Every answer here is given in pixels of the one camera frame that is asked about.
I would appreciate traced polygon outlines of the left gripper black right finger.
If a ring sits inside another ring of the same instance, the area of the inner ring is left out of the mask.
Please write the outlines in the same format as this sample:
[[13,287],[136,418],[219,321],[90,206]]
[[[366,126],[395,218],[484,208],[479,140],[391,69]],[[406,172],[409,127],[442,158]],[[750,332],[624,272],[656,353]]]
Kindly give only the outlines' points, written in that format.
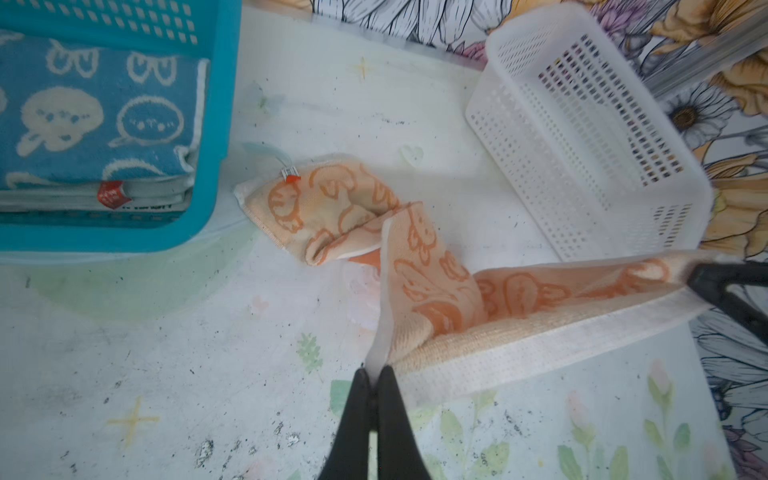
[[430,480],[395,372],[385,366],[376,384],[377,467],[380,480]]

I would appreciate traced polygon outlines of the orange patterned towel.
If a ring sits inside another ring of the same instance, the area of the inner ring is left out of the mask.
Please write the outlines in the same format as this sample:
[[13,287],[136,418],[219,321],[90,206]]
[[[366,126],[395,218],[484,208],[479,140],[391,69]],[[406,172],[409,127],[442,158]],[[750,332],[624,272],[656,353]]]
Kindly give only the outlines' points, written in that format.
[[712,251],[471,273],[420,202],[401,202],[359,159],[328,157],[238,184],[245,215],[294,258],[378,267],[380,320],[365,366],[394,369],[405,403],[440,404],[569,366],[709,309],[695,267]]

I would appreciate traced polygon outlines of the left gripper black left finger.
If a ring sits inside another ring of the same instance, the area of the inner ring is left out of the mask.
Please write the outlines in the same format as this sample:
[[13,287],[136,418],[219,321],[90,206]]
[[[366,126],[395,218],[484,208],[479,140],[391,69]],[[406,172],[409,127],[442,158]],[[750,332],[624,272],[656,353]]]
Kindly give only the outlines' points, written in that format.
[[353,377],[331,451],[319,480],[364,480],[368,478],[370,434],[378,421],[375,388],[364,368]]

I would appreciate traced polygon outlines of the blue patterned towel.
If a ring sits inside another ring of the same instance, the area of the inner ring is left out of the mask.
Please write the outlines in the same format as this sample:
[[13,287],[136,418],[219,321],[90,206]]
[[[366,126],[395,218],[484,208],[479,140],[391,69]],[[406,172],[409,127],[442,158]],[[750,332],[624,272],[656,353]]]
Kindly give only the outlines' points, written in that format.
[[1,197],[192,193],[209,63],[1,34]]

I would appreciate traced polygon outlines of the striped lettered towel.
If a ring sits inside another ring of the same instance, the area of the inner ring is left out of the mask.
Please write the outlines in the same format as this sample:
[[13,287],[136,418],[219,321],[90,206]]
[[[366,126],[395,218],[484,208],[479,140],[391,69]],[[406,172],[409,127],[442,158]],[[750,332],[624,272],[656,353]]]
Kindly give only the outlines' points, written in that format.
[[153,228],[177,220],[189,207],[190,190],[183,193],[132,198],[110,208],[95,196],[1,197],[1,222],[11,224],[64,224]]

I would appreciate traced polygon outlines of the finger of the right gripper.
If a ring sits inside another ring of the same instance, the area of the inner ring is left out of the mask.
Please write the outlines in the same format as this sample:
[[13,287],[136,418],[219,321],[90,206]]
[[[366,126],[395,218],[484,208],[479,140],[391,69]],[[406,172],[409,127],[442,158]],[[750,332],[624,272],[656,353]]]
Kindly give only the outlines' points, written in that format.
[[687,286],[767,345],[767,314],[736,294],[737,287],[767,287],[766,263],[699,263]]

